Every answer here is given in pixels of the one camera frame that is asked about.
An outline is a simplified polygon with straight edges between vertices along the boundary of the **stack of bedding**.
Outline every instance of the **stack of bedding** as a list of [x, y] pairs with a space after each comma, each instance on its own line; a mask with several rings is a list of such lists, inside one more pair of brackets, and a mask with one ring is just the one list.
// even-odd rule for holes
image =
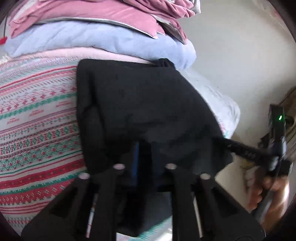
[[[76, 122], [81, 59], [169, 59], [208, 103], [224, 136], [232, 136], [237, 104], [186, 70], [196, 53], [178, 19], [197, 13], [199, 0], [19, 1], [0, 63], [0, 211], [19, 234], [85, 170]], [[158, 237], [168, 223], [139, 240]]]

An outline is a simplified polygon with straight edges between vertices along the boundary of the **red object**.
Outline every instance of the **red object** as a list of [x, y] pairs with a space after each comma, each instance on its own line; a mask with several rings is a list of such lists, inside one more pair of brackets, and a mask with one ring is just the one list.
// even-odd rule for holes
[[7, 37], [0, 38], [0, 45], [5, 44]]

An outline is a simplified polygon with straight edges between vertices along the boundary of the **blue blanket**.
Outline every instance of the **blue blanket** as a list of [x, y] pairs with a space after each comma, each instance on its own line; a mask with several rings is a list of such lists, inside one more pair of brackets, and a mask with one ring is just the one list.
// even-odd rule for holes
[[150, 38], [134, 30], [105, 23], [60, 21], [34, 25], [4, 45], [11, 57], [57, 48], [101, 48], [113, 53], [131, 55], [146, 60], [168, 58], [178, 70], [191, 66], [196, 59], [195, 49], [170, 36], [158, 34]]

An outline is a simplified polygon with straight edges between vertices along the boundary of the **black device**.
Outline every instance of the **black device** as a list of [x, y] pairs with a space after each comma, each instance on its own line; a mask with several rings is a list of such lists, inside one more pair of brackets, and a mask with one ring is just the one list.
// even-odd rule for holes
[[[214, 139], [213, 145], [253, 161], [266, 175], [288, 175], [292, 163], [284, 159], [286, 140], [283, 108], [271, 105], [270, 119], [270, 131], [273, 133], [267, 149], [252, 148], [224, 138]], [[265, 238], [259, 221], [266, 214], [266, 207], [271, 201], [270, 191], [250, 215], [214, 178], [206, 174], [196, 176], [173, 163], [163, 168], [166, 171], [157, 181], [156, 188], [157, 192], [171, 194], [173, 241], [261, 241]], [[23, 229], [22, 239], [115, 241], [117, 231], [126, 232], [122, 227], [118, 229], [118, 209], [121, 197], [133, 190], [137, 183], [133, 169], [133, 165], [116, 164], [100, 174], [83, 174], [87, 178], [78, 176]], [[98, 199], [92, 229], [89, 238], [86, 238], [88, 218], [96, 193]], [[199, 208], [203, 233], [201, 238], [194, 198]]]

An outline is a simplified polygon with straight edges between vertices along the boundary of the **round silver bolt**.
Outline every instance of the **round silver bolt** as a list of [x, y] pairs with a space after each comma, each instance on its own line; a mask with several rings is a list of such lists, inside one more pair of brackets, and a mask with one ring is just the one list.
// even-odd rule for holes
[[113, 166], [114, 169], [116, 170], [124, 170], [125, 169], [125, 165], [121, 164], [121, 163], [117, 163]]
[[207, 174], [207, 173], [202, 173], [200, 175], [200, 178], [203, 179], [203, 180], [209, 180], [211, 178], [211, 175]]
[[80, 173], [80, 174], [78, 175], [78, 177], [79, 177], [80, 179], [86, 180], [86, 179], [89, 179], [90, 174], [88, 174], [88, 173], [86, 173], [86, 172], [82, 172], [82, 173]]
[[177, 165], [174, 164], [174, 163], [168, 163], [168, 164], [165, 165], [165, 168], [170, 169], [170, 170], [174, 170], [174, 169], [177, 168]]

